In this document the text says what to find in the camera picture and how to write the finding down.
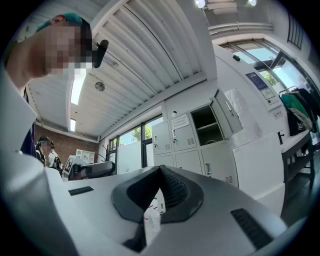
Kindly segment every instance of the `white ceiling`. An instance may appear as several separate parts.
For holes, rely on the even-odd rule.
[[[71,104],[70,114],[65,78],[32,81],[29,89],[39,116],[65,128],[70,117],[76,120],[77,133],[98,137],[152,97],[201,72],[194,41],[171,1],[130,0],[103,24],[95,41],[107,39],[107,53],[100,68],[87,74],[78,105]],[[27,20],[20,38],[33,35],[43,22],[67,12],[76,12],[90,23],[107,2],[45,3]],[[96,82],[103,82],[105,90],[97,91]]]

